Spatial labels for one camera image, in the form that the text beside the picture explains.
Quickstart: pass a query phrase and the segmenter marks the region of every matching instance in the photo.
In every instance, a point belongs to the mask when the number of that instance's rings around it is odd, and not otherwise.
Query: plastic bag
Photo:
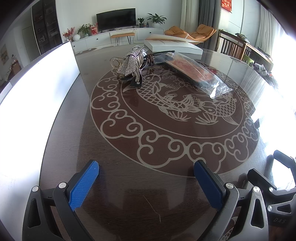
[[[204,91],[212,99],[232,91],[218,76],[183,54],[175,53],[174,58],[165,63],[179,74],[185,75],[186,80]]]
[[[174,59],[174,56],[175,56],[175,52],[174,53],[165,53],[165,54],[154,56],[154,64],[172,61]]]

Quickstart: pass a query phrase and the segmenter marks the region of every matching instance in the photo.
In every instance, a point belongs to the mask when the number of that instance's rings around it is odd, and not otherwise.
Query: television
[[[96,15],[98,30],[114,29],[136,25],[136,9],[127,8],[109,12],[102,12]]]

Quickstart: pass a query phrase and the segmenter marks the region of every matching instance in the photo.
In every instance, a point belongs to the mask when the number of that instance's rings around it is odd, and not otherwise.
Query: glass table top
[[[253,69],[204,50],[188,56],[230,93],[212,100],[165,65],[146,68],[142,88],[134,89],[117,80],[109,62],[130,48],[77,56],[81,76],[56,117],[41,168],[46,189],[98,161],[99,176],[76,209],[95,240],[196,240],[216,213],[193,176],[199,158],[237,188],[252,168],[278,189],[295,186],[271,156],[277,149],[296,156],[295,115]]]

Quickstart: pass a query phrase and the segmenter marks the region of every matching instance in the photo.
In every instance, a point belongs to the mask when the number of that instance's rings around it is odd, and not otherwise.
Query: metal screw head
[[[254,192],[260,192],[260,188],[259,187],[253,187]]]
[[[232,188],[233,188],[233,184],[232,184],[232,183],[226,183],[226,187],[227,187],[228,189],[232,189]]]
[[[66,183],[60,183],[59,188],[64,188],[67,184]]]
[[[33,188],[32,188],[32,191],[33,191],[33,192],[37,192],[37,191],[38,191],[38,186],[33,187]]]

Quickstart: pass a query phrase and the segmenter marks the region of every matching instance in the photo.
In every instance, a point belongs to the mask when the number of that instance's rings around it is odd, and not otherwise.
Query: circular etched design
[[[232,79],[202,65],[233,91],[211,99],[165,66],[144,70],[139,89],[108,72],[91,96],[98,130],[133,161],[173,175],[194,176],[198,159],[219,174],[241,165],[259,139],[251,119],[255,108]]]

